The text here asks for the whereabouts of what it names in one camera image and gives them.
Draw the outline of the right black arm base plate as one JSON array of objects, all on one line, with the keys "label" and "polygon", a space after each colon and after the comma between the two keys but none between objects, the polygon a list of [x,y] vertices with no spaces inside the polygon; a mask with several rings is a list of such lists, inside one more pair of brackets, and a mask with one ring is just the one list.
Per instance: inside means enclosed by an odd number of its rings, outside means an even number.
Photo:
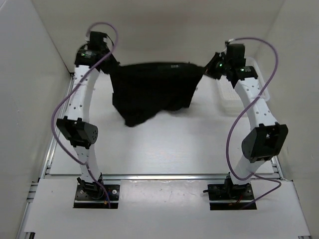
[{"label": "right black arm base plate", "polygon": [[203,193],[208,194],[211,211],[257,209],[250,183],[234,185],[230,179],[225,179],[223,184],[208,184]]}]

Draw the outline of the black shorts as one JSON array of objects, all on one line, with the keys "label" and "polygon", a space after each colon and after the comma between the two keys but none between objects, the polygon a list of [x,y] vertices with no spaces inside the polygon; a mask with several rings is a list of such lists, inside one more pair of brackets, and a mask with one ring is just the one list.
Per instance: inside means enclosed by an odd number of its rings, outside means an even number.
[{"label": "black shorts", "polygon": [[192,63],[152,62],[117,66],[110,72],[112,104],[128,127],[161,111],[189,108],[204,68]]}]

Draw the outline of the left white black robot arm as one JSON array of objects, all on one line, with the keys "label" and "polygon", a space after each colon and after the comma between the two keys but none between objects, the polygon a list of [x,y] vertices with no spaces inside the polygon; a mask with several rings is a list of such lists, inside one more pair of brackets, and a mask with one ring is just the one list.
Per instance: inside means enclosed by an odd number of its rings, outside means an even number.
[{"label": "left white black robot arm", "polygon": [[53,128],[58,128],[75,150],[71,153],[61,141],[60,147],[80,166],[81,176],[77,179],[81,189],[95,200],[108,198],[98,168],[95,142],[98,139],[97,126],[90,123],[89,111],[94,86],[100,72],[114,63],[112,51],[107,46],[81,46],[76,54],[71,92],[63,99],[67,109],[61,118],[51,119]]}]

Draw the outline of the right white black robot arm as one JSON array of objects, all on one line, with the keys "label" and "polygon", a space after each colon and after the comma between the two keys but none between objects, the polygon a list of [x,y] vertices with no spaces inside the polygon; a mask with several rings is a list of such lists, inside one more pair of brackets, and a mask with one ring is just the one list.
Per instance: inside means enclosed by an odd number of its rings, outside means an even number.
[{"label": "right white black robot arm", "polygon": [[244,106],[241,115],[247,115],[250,124],[250,132],[241,143],[241,159],[235,167],[231,166],[226,152],[230,183],[224,186],[224,194],[229,199],[237,198],[256,171],[279,154],[288,134],[288,127],[279,124],[262,98],[255,68],[245,65],[242,53],[237,57],[235,62],[230,62],[225,52],[216,52],[205,66],[207,76],[213,79],[225,76],[231,82]]}]

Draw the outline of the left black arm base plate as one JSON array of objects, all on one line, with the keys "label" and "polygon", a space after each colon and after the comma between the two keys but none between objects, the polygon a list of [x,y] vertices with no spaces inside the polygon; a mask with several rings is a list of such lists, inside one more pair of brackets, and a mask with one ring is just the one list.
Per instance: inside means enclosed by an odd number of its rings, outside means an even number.
[{"label": "left black arm base plate", "polygon": [[119,184],[105,184],[105,190],[108,193],[110,202],[108,203],[105,192],[98,188],[97,192],[87,193],[78,184],[73,208],[76,209],[117,209],[119,205],[120,197],[120,185]]}]

